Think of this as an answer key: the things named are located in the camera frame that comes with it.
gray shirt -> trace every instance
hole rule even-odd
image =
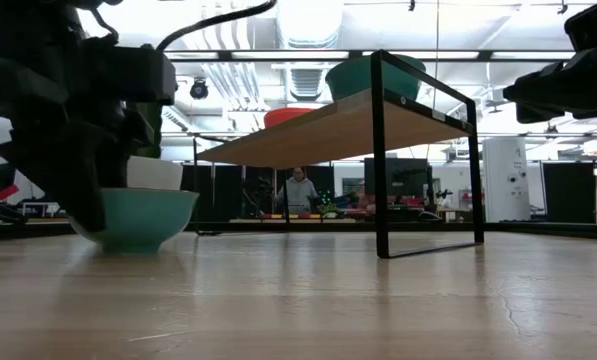
[[[293,177],[287,180],[287,197],[289,198],[289,213],[290,214],[309,214],[311,212],[310,198],[315,199],[318,193],[314,188],[314,183],[311,180],[304,178],[298,182]],[[281,187],[276,201],[283,201],[284,189]]]

wooden tabletop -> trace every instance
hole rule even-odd
[[[414,249],[470,232],[393,233]],[[183,233],[157,256],[0,242],[0,360],[597,359],[597,240]]]
[[[387,150],[468,136],[471,126],[385,90]],[[371,91],[198,154],[198,159],[288,169],[373,153]]]

ceiling duct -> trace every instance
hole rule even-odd
[[[191,122],[189,119],[174,106],[164,106],[160,116],[163,121],[167,120],[176,124],[180,127],[181,131],[187,132],[191,129]]]
[[[342,0],[283,0],[276,18],[278,39],[284,49],[335,49],[342,25]],[[296,100],[320,97],[325,71],[292,68],[289,90]]]

black metal frame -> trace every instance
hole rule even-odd
[[[406,252],[392,253],[389,246],[389,223],[387,219],[387,178],[386,178],[386,145],[385,145],[385,87],[383,84],[383,64],[388,63],[409,75],[427,83],[428,85],[446,93],[456,100],[467,105],[467,123],[471,125],[469,136],[469,165],[471,172],[471,193],[473,207],[473,243],[460,243],[444,245],[425,249],[418,249]],[[476,103],[450,88],[442,82],[427,75],[400,60],[387,51],[376,51],[371,55],[371,96],[372,96],[372,123],[374,142],[374,178],[376,195],[376,252],[382,259],[394,259],[418,254],[426,254],[435,251],[460,249],[469,246],[481,245],[485,242],[483,226],[483,208],[480,183],[480,160],[478,158],[478,132],[476,119]]]

bowl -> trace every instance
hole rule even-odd
[[[89,232],[71,226],[105,253],[153,254],[189,223],[198,193],[153,189],[102,189],[107,228]]]
[[[285,121],[306,114],[312,110],[313,109],[308,108],[284,108],[272,110],[265,115],[265,128],[270,128],[272,126],[282,124]]]
[[[426,70],[425,64],[418,59],[405,55],[396,56],[419,70]],[[394,91],[407,99],[418,98],[420,80],[387,63],[384,63],[382,68],[385,89]],[[325,81],[329,85],[334,101],[371,88],[371,57],[363,56],[336,65],[329,70]]]

